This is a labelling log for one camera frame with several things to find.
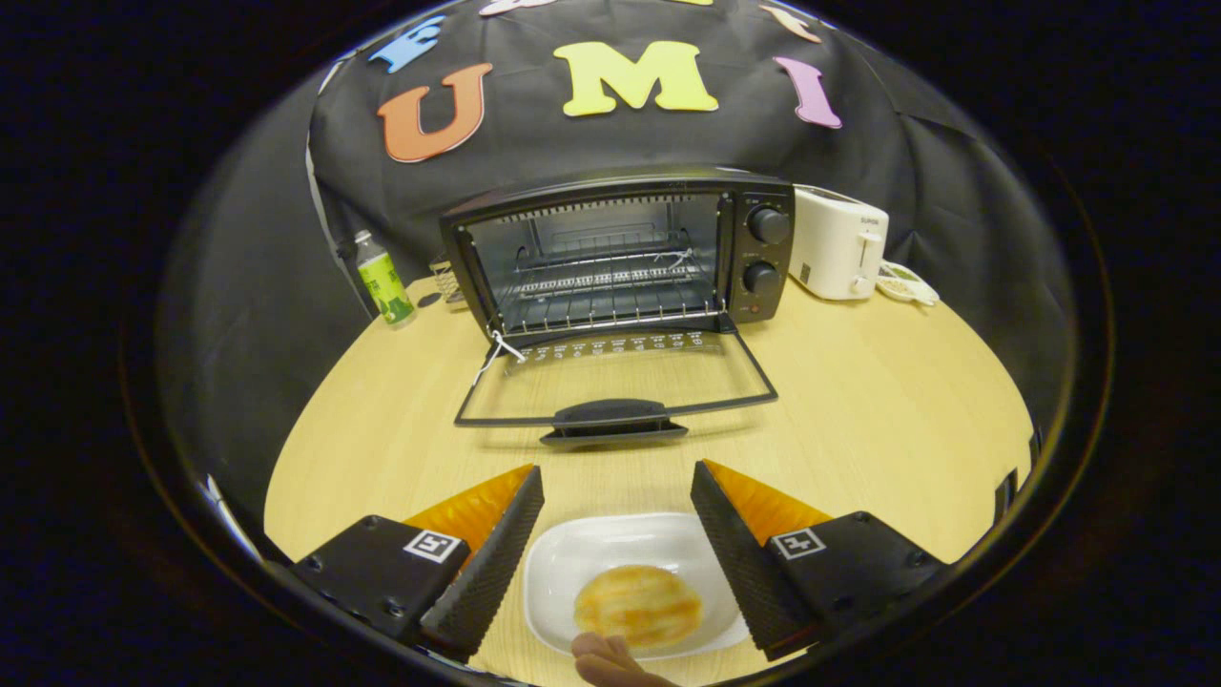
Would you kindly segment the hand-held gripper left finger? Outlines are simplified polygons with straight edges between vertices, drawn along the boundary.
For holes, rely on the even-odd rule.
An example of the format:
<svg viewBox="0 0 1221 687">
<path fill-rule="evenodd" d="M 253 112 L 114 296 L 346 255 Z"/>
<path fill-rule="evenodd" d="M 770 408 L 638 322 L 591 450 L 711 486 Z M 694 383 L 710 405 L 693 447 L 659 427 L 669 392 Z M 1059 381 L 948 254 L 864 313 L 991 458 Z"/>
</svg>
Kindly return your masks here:
<svg viewBox="0 0 1221 687">
<path fill-rule="evenodd" d="M 541 470 L 521 465 L 405 521 L 368 514 L 291 574 L 379 635 L 466 663 L 501 610 L 542 506 Z"/>
</svg>

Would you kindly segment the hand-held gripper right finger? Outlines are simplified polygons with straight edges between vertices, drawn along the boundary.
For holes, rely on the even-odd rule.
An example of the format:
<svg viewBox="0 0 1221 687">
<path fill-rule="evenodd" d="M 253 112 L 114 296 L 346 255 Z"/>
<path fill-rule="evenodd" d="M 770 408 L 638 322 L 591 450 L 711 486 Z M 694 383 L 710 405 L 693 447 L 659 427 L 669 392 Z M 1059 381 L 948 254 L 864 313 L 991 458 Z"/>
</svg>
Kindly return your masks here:
<svg viewBox="0 0 1221 687">
<path fill-rule="evenodd" d="M 875 514 L 830 517 L 716 461 L 694 466 L 691 502 L 769 660 L 893 613 L 947 567 Z"/>
</svg>

